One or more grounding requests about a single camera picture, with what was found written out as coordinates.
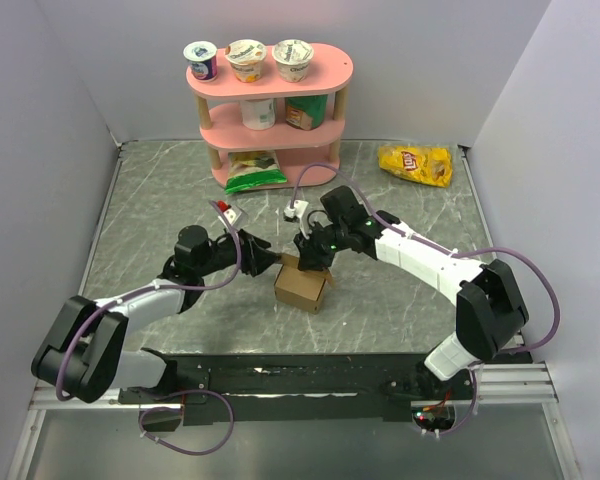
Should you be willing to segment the aluminium rail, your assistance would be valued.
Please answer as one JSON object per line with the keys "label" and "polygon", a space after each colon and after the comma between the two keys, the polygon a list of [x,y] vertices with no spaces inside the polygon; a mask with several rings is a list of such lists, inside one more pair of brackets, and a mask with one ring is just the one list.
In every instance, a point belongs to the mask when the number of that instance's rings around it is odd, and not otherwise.
{"label": "aluminium rail", "polygon": [[[558,394],[545,364],[486,365],[475,370],[478,380],[477,405],[517,405],[557,403]],[[112,410],[140,409],[153,406],[174,408],[174,402],[123,400],[120,389],[110,389],[93,403],[78,399],[61,402],[55,389],[37,385],[29,402],[30,411],[40,410]]]}

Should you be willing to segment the yellow Lays chip bag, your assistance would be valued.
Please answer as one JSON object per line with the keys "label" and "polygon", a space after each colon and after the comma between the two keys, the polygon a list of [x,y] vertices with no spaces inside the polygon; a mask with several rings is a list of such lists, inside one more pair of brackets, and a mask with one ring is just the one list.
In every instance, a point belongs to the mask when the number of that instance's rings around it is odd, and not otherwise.
{"label": "yellow Lays chip bag", "polygon": [[384,145],[378,148],[377,158],[379,168],[397,178],[439,188],[451,184],[452,154],[448,148]]}

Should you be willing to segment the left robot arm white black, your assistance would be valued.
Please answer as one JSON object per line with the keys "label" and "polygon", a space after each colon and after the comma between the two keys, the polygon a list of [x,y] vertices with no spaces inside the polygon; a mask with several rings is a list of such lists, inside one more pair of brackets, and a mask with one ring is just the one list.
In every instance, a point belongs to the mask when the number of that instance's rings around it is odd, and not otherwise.
{"label": "left robot arm white black", "polygon": [[208,291],[207,275],[226,268],[262,274],[281,258],[270,247],[244,230],[212,240],[199,225],[183,228],[161,274],[146,286],[109,299],[68,299],[34,355],[33,376],[54,385],[62,401],[92,403],[110,388],[140,388],[168,401],[178,389],[176,361],[150,349],[126,353],[126,337],[189,310]]}

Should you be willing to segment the green snack box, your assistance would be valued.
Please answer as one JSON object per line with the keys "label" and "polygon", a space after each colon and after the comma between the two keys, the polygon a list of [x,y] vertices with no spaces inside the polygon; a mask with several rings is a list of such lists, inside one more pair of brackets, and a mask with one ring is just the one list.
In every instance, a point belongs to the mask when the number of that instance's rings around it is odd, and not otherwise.
{"label": "green snack box", "polygon": [[286,97],[286,123],[305,131],[318,128],[324,122],[327,100],[327,95]]}

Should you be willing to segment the pink three-tier shelf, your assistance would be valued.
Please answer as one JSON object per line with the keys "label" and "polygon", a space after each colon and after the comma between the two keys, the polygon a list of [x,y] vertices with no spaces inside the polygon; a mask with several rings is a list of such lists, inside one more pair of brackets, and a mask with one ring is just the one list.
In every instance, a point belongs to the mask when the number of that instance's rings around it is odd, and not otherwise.
{"label": "pink three-tier shelf", "polygon": [[[324,168],[304,167],[313,162],[340,166],[339,150],[345,127],[348,86],[354,63],[336,46],[315,43],[314,57],[307,77],[297,83],[284,81],[274,59],[268,56],[262,78],[253,83],[239,81],[223,52],[217,55],[217,77],[209,82],[197,80],[191,71],[186,79],[196,100],[199,128],[207,144],[211,172],[222,186],[229,173],[228,155],[240,151],[273,150],[288,181],[278,186],[322,185],[335,174]],[[327,104],[325,119],[313,130],[302,130],[286,122],[288,97],[335,96]],[[243,123],[242,101],[274,100],[275,123],[264,130],[253,130]]]}

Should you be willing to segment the orange Chobani yogurt cup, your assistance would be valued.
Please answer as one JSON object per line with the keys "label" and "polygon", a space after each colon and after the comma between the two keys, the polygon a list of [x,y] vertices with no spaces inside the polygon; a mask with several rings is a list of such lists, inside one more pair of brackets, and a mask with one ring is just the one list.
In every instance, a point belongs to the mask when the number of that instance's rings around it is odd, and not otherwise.
{"label": "orange Chobani yogurt cup", "polygon": [[243,83],[253,83],[262,77],[266,46],[252,39],[241,39],[225,48],[225,58],[236,78]]}

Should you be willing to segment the brown cardboard box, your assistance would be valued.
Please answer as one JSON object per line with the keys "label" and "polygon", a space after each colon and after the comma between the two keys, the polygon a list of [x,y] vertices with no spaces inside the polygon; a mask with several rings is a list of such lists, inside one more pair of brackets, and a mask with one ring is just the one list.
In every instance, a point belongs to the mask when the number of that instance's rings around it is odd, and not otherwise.
{"label": "brown cardboard box", "polygon": [[321,309],[325,288],[334,287],[331,272],[299,269],[299,258],[283,253],[278,260],[281,268],[274,282],[274,294],[279,302],[317,314]]}

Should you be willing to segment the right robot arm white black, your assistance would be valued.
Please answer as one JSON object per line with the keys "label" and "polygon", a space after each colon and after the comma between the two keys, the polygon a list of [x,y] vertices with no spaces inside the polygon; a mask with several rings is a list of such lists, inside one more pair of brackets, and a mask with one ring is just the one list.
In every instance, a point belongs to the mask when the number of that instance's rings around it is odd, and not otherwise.
{"label": "right robot arm white black", "polygon": [[529,314],[512,269],[501,260],[460,258],[417,234],[398,217],[358,201],[348,186],[321,198],[328,224],[310,219],[307,202],[291,199],[284,217],[300,227],[294,238],[302,271],[325,271],[336,253],[351,250],[402,269],[455,308],[455,329],[419,361],[404,388],[436,399],[460,371],[499,354]]}

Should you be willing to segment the white cup middle shelf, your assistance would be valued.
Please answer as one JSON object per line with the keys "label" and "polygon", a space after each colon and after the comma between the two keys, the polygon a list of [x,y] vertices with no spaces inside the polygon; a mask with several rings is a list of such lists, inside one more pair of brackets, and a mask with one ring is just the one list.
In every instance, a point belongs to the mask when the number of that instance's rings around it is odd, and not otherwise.
{"label": "white cup middle shelf", "polygon": [[272,128],[276,121],[275,100],[244,100],[240,102],[242,123],[251,130]]}

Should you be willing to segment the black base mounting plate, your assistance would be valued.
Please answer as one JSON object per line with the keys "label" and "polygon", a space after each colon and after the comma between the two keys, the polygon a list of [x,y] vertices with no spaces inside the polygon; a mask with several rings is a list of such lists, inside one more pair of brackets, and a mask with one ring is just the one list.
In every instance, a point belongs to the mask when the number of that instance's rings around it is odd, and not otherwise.
{"label": "black base mounting plate", "polygon": [[409,422],[415,402],[468,401],[463,370],[440,381],[417,353],[168,355],[153,390],[125,387],[123,405],[178,407],[186,426],[234,418],[296,421],[380,418]]}

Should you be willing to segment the white Chobani yogurt cup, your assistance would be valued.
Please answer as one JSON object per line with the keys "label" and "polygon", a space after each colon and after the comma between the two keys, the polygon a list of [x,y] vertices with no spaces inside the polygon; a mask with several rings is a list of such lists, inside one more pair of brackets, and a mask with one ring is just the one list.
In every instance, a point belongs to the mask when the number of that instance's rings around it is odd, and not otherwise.
{"label": "white Chobani yogurt cup", "polygon": [[287,39],[273,46],[272,56],[281,78],[297,83],[307,76],[314,49],[303,40]]}

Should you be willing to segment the green chip bag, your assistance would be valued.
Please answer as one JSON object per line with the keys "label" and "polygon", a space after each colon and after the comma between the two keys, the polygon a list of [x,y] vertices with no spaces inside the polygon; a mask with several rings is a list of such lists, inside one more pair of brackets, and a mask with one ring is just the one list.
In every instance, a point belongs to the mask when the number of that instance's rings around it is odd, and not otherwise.
{"label": "green chip bag", "polygon": [[287,182],[273,150],[230,152],[228,160],[225,185],[225,192],[228,194]]}

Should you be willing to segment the purple white yogurt cup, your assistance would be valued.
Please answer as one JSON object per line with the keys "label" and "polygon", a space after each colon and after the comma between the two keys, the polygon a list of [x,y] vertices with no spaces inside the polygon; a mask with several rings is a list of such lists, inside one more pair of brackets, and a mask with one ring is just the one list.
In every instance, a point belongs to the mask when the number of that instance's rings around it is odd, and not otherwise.
{"label": "purple white yogurt cup", "polygon": [[212,81],[217,76],[217,47],[209,41],[195,41],[188,44],[183,55],[189,64],[193,77],[198,81]]}

